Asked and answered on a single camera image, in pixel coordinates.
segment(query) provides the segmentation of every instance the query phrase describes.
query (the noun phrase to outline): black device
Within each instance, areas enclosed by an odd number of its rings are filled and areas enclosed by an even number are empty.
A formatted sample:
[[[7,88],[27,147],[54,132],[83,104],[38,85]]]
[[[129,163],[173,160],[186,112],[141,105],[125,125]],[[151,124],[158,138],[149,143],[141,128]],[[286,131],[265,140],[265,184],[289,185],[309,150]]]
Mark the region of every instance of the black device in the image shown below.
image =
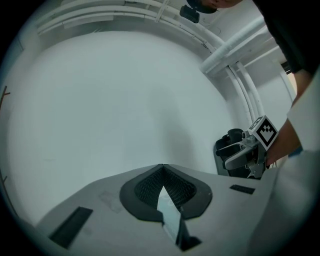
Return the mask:
[[[217,9],[203,6],[201,0],[186,0],[191,7],[184,5],[180,9],[180,16],[192,21],[193,23],[199,23],[200,14],[213,14]]]

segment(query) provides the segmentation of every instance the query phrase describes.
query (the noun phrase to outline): person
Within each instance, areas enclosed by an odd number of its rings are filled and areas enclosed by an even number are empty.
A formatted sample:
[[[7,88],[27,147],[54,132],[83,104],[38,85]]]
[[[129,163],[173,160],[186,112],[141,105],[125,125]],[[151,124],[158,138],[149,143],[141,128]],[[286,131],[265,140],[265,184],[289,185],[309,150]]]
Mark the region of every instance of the person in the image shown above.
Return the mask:
[[[242,0],[195,0],[195,4],[216,10],[230,8]],[[304,9],[288,0],[253,0],[264,17],[265,23],[281,48],[294,74],[297,95],[292,106],[304,93],[320,64],[317,34],[317,8]],[[278,137],[267,152],[266,165],[289,155],[301,146],[299,138],[287,119]]]

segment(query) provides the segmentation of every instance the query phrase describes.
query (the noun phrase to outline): black shirt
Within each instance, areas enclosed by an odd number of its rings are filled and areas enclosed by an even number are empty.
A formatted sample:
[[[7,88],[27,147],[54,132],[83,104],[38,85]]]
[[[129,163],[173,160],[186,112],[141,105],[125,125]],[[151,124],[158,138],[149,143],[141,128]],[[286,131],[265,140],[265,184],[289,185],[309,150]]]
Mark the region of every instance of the black shirt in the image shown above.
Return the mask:
[[[253,0],[293,73],[312,75],[320,64],[317,1]]]

